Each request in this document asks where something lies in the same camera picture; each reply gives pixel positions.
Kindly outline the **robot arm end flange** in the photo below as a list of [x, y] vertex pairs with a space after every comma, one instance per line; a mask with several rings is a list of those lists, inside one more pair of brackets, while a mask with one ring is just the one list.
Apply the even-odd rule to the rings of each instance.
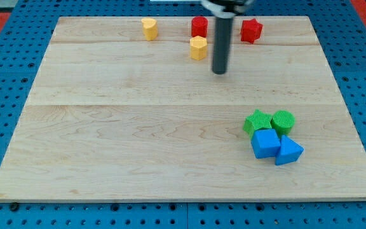
[[243, 15], [255, 0], [201, 0], [201, 5], [218, 18], [233, 18]]

